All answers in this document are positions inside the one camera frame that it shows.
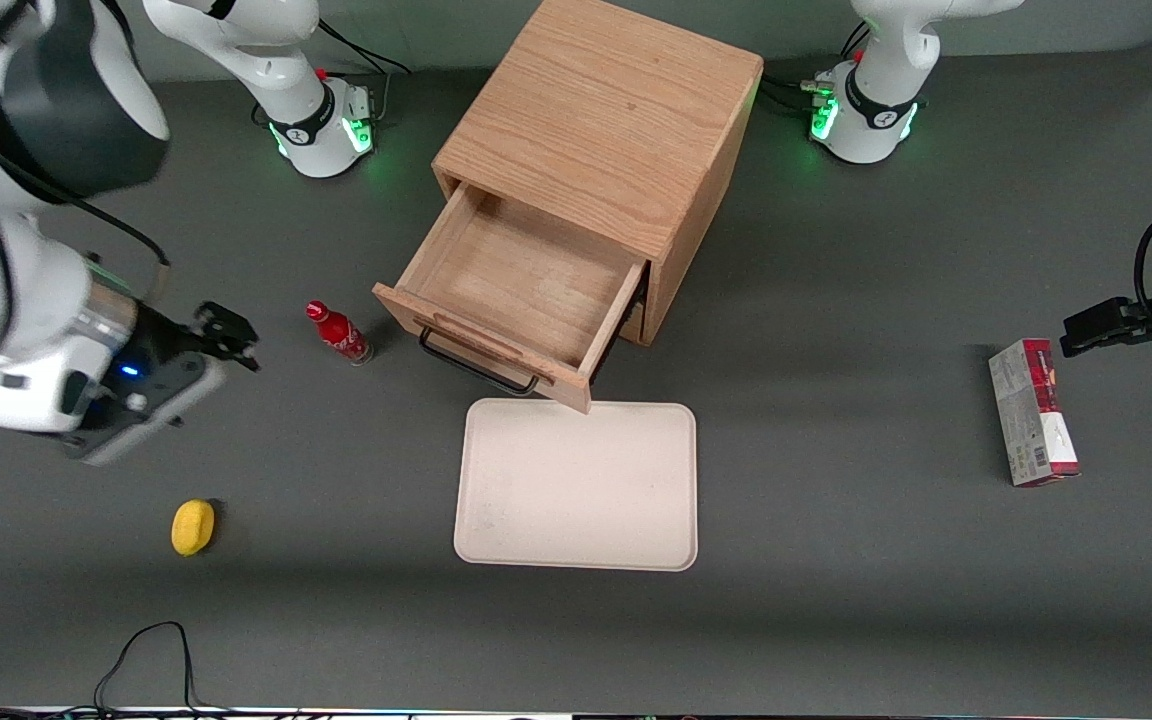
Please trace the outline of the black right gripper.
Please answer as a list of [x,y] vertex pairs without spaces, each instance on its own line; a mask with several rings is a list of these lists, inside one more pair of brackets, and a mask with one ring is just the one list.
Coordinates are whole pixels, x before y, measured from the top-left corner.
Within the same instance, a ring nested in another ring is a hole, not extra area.
[[255,357],[257,333],[242,314],[207,301],[196,306],[198,334],[141,302],[99,313],[91,304],[71,329],[109,355],[88,370],[82,391],[70,384],[77,430],[124,430],[172,423],[175,416],[215,392],[215,361],[204,355],[204,338],[221,346],[221,359],[262,372]]

